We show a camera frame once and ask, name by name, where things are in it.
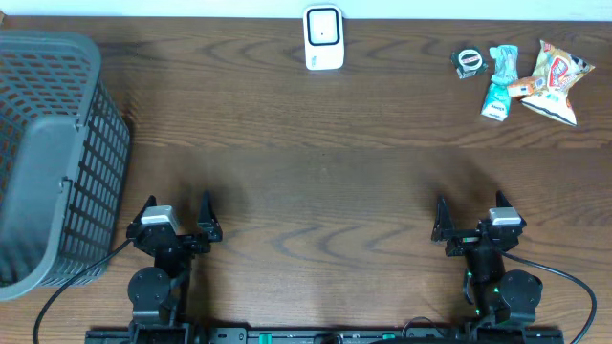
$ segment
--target gray plastic basket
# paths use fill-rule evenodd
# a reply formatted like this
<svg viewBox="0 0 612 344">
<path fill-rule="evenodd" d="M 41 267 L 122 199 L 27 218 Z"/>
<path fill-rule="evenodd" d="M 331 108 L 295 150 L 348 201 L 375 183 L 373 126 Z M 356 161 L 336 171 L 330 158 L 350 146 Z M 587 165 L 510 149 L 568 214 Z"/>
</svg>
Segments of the gray plastic basket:
<svg viewBox="0 0 612 344">
<path fill-rule="evenodd" d="M 78 34 L 0 31 L 0 301 L 59 286 L 110 249 L 129 133 L 100 61 Z"/>
</svg>

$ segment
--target black square outline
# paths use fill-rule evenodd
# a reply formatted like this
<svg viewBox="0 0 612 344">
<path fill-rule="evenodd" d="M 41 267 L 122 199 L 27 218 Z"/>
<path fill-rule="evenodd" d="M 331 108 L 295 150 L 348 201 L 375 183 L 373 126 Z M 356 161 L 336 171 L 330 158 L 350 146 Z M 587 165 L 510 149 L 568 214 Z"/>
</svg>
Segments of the black square outline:
<svg viewBox="0 0 612 344">
<path fill-rule="evenodd" d="M 312 11 L 333 11 L 336 14 L 336 42 L 331 43 L 313 43 L 313 40 L 310 37 L 310 12 Z M 336 45 L 340 42 L 340 18 L 338 15 L 338 11 L 334 8 L 322 8 L 322 9 L 311 9 L 306 12 L 306 30 L 308 31 L 308 43 L 314 47 L 326 46 L 326 45 Z"/>
</svg>

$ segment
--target white background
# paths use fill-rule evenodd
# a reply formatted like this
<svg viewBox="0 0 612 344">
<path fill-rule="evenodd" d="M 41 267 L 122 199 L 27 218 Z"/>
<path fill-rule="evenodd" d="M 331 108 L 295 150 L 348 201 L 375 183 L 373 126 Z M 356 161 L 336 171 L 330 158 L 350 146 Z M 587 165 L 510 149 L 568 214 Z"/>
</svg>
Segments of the white background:
<svg viewBox="0 0 612 344">
<path fill-rule="evenodd" d="M 612 21 L 612 0 L 337 0 L 345 18 Z M 308 0 L 3 0 L 8 15 L 299 18 Z"/>
</svg>

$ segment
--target wire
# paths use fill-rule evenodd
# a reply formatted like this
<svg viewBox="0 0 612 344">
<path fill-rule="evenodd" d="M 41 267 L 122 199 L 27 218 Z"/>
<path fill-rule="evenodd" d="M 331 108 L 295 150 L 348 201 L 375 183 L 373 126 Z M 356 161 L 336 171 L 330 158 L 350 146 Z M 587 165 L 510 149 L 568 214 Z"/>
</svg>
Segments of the wire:
<svg viewBox="0 0 612 344">
<path fill-rule="evenodd" d="M 557 276 L 561 276 L 561 277 L 567 278 L 568 280 L 576 283 L 577 285 L 579 285 L 583 289 L 585 289 L 586 292 L 588 292 L 589 296 L 591 297 L 591 312 L 589 313 L 589 317 L 586 320 L 586 323 L 584 323 L 584 326 L 582 326 L 582 330 L 580 330 L 580 332 L 578 333 L 576 338 L 574 338 L 574 340 L 572 340 L 571 344 L 577 344 L 578 342 L 580 342 L 580 340 L 584 337 L 586 332 L 589 331 L 589 328 L 591 327 L 591 324 L 593 324 L 593 320 L 595 320 L 595 313 L 597 312 L 597 297 L 595 297 L 595 293 L 591 290 L 591 288 L 589 286 L 587 286 L 586 283 L 580 281 L 578 278 L 572 276 L 569 273 L 563 272 L 561 270 L 553 269 L 553 268 L 541 265 L 539 263 L 532 262 L 532 261 L 527 260 L 527 259 L 523 259 L 523 258 L 517 257 L 515 255 L 512 255 L 512 254 L 508 253 L 508 252 L 502 251 L 501 249 L 497 248 L 495 245 L 493 245 L 493 247 L 501 255 L 503 255 L 504 257 L 506 257 L 508 259 L 512 259 L 512 260 L 514 260 L 514 261 L 516 261 L 518 263 L 523 263 L 523 264 L 528 265 L 530 267 L 534 267 L 534 268 L 538 268 L 538 269 L 543 269 L 543 270 L 551 272 L 551 273 L 553 273 L 553 274 L 555 274 Z"/>
<path fill-rule="evenodd" d="M 40 329 L 40 323 L 42 322 L 42 317 L 45 316 L 45 313 L 47 312 L 47 310 L 49 309 L 51 304 L 54 303 L 56 298 L 63 291 L 65 291 L 68 287 L 70 287 L 74 282 L 76 282 L 79 278 L 83 277 L 87 272 L 91 271 L 92 269 L 95 269 L 95 268 L 99 267 L 100 265 L 108 262 L 111 258 L 115 257 L 117 255 L 117 253 L 121 252 L 121 250 L 124 249 L 125 247 L 127 247 L 131 242 L 132 242 L 131 239 L 127 239 L 125 242 L 123 242 L 123 244 L 121 244 L 119 247 L 117 247 L 117 249 L 115 249 L 114 251 L 110 252 L 106 257 L 98 260 L 93 265 L 91 265 L 87 269 L 79 272 L 75 277 L 71 278 L 66 283 L 64 283 L 55 292 L 55 294 L 53 294 L 53 296 L 51 296 L 51 298 L 49 298 L 49 301 L 47 301 L 45 306 L 43 306 L 42 310 L 40 310 L 40 313 L 38 314 L 38 317 L 36 318 L 36 322 L 34 323 L 34 328 L 33 328 L 33 331 L 32 331 L 32 337 L 33 337 L 34 344 L 38 344 L 38 330 Z"/>
<path fill-rule="evenodd" d="M 442 333 L 442 331 L 440 331 L 440 329 L 438 329 L 438 327 L 436 326 L 436 324 L 431 321 L 431 319 L 429 319 L 426 316 L 417 316 L 417 317 L 413 317 L 412 320 L 408 321 L 405 325 L 404 328 L 402 329 L 402 337 L 406 337 L 406 331 L 410 328 L 410 326 L 412 326 L 412 323 L 415 321 L 419 321 L 419 320 L 426 320 L 429 322 L 429 324 L 431 324 L 431 326 L 433 326 L 434 329 L 436 329 L 436 331 L 444 338 L 445 335 Z"/>
</svg>

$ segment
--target wooden table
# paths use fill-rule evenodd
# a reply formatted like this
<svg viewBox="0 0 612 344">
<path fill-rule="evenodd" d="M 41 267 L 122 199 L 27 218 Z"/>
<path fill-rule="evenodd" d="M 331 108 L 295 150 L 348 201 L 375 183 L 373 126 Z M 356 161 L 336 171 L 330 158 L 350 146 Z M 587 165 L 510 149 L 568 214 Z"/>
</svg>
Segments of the wooden table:
<svg viewBox="0 0 612 344">
<path fill-rule="evenodd" d="M 102 79 L 134 124 L 115 246 L 149 194 L 192 231 L 212 191 L 225 238 L 195 263 L 189 311 L 201 321 L 394 327 L 473 315 L 464 260 L 429 242 L 435 198 L 444 193 L 458 225 L 472 227 L 502 189 L 529 224 L 513 253 L 592 286 L 600 306 L 584 342 L 609 342 L 610 24 L 347 20 L 344 66 L 324 73 L 304 66 L 299 20 L 9 16 L 6 28 L 99 44 Z M 483 118 L 489 76 L 460 80 L 448 60 L 467 45 L 510 43 L 529 75 L 540 37 L 597 66 L 570 92 L 580 128 L 517 102 L 503 123 Z M 96 283 L 66 291 L 41 342 L 126 326 L 127 283 L 152 263 L 130 247 Z M 560 327 L 569 343 L 587 294 L 507 269 L 542 279 L 536 324 Z M 0 343 L 29 342 L 53 292 L 0 304 Z"/>
</svg>

